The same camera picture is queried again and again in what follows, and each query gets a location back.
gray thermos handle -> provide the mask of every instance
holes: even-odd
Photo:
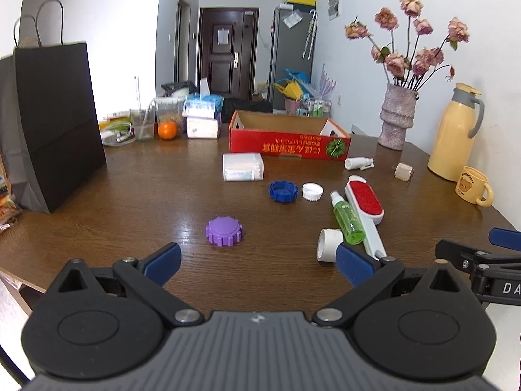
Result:
[[[479,128],[481,127],[481,124],[483,123],[483,116],[485,115],[485,103],[481,101],[478,98],[471,98],[471,101],[474,104],[479,104],[479,113],[478,113],[478,120],[476,121],[476,126],[473,127],[473,129],[468,133],[468,137],[470,139],[474,138],[476,134],[479,131]]]

purple bottle cap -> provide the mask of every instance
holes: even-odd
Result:
[[[208,222],[206,237],[210,244],[217,244],[218,247],[223,245],[232,247],[241,241],[242,225],[239,224],[239,220],[229,216],[216,217]]]

pink rose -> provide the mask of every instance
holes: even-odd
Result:
[[[432,50],[424,48],[418,52],[416,58],[425,66],[436,66],[438,63],[435,54],[436,53],[433,53]]]
[[[386,57],[386,67],[394,77],[403,78],[405,75],[405,69],[407,68],[407,62],[405,61],[405,57],[401,54],[392,53]]]
[[[421,14],[423,4],[419,0],[400,0],[400,8],[405,12],[407,16],[411,18],[417,18]]]
[[[398,18],[387,7],[383,7],[379,13],[374,16],[374,21],[380,25],[381,28],[392,31],[398,27]]]
[[[377,63],[384,63],[384,57],[381,56],[380,50],[378,49],[378,47],[376,45],[374,45],[371,48],[371,56],[373,57],[373,60],[376,61]]]
[[[421,77],[425,75],[429,71],[429,65],[424,65],[424,63],[418,60],[415,64],[413,64],[413,74],[417,77]]]
[[[463,22],[460,22],[458,18],[452,18],[449,22],[449,38],[451,41],[455,43],[460,43],[461,41],[465,41],[468,43],[468,38],[470,34],[468,33],[467,25]]]
[[[430,50],[434,54],[434,57],[436,57],[436,64],[442,64],[445,60],[445,57],[444,52],[441,51],[440,47],[431,48]]]
[[[418,35],[429,35],[434,31],[427,19],[415,19],[413,24]]]
[[[348,39],[359,39],[372,36],[367,30],[367,27],[362,25],[360,22],[353,22],[344,29],[345,35]]]

dark brown door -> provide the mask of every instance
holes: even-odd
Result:
[[[199,73],[212,94],[251,99],[258,17],[256,8],[201,9]]]

blue gripper pad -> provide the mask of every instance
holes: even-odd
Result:
[[[181,267],[181,247],[173,244],[166,250],[161,249],[158,253],[160,254],[157,257],[147,261],[143,274],[162,287]]]
[[[489,241],[498,247],[521,251],[521,232],[492,228],[489,233]]]
[[[347,244],[340,244],[337,247],[337,268],[353,287],[357,287],[376,273],[376,270],[380,268],[380,262],[365,252]]]

